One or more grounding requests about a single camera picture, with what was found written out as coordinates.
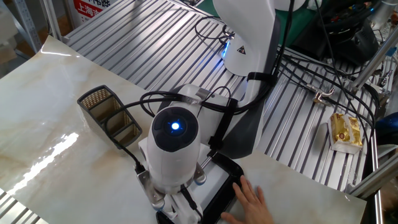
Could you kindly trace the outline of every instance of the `marble table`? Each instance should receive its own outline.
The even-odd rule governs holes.
[[[156,223],[132,159],[110,150],[76,103],[100,85],[124,103],[146,92],[51,37],[37,55],[0,79],[0,188],[51,224]],[[143,130],[140,141],[152,118],[140,107],[129,110]],[[276,223],[361,221],[365,201],[319,184],[262,152],[236,162],[264,189]],[[205,172],[208,181],[194,188],[197,196],[224,176],[211,165]],[[239,203],[229,210],[243,216]]]

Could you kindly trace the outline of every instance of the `packaged food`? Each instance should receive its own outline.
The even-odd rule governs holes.
[[[358,119],[334,113],[328,120],[331,149],[356,154],[362,149],[362,134]]]

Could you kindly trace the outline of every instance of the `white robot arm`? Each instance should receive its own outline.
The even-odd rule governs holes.
[[[244,98],[226,98],[194,85],[176,88],[174,93],[188,100],[162,103],[148,138],[139,143],[148,166],[148,171],[139,174],[141,184],[155,209],[161,210],[163,198],[169,198],[174,210],[164,213],[175,224],[202,220],[202,209],[189,189],[193,181],[200,185],[206,179],[197,163],[200,144],[231,159],[251,154],[262,134],[264,101],[276,82],[272,70],[280,24],[274,0],[213,2],[235,32],[223,58],[230,72],[248,76]]]

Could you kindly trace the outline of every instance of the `silver pole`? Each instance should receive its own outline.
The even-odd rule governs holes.
[[[57,40],[62,41],[60,27],[58,25],[57,16],[55,15],[54,6],[51,0],[40,0],[47,22],[49,22],[49,29],[51,34]]]
[[[348,193],[352,196],[366,199],[397,175],[398,154],[383,163],[383,165],[362,180],[357,186],[348,189]]]
[[[392,34],[387,38],[385,43],[380,47],[372,60],[368,63],[366,68],[358,75],[358,78],[351,84],[354,91],[360,90],[362,86],[366,83],[369,77],[377,69],[380,63],[386,57],[387,51],[395,46],[398,42],[398,29],[395,28]]]
[[[33,23],[32,17],[30,16],[30,12],[26,6],[25,0],[12,0],[12,1],[15,7],[17,8],[23,28],[19,24],[17,19],[14,16],[12,16],[12,18],[14,19],[14,23],[18,31],[24,37],[24,39],[32,48],[32,50],[35,53],[37,53],[42,48],[42,43],[39,39],[39,35],[37,35],[35,24]],[[9,9],[3,3],[3,1],[1,1],[1,7],[5,7],[5,9],[9,11]]]

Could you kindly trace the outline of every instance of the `mesh basket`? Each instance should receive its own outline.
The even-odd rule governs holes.
[[[86,119],[92,119],[94,123],[89,122],[90,128],[97,132],[101,129],[101,137],[104,136],[104,122],[115,111],[124,105],[118,96],[113,93],[106,85],[96,87],[78,99],[78,104],[84,111]],[[119,141],[124,147],[133,143],[142,133],[141,127],[132,117],[127,109],[124,109],[108,120],[107,128],[109,134]]]

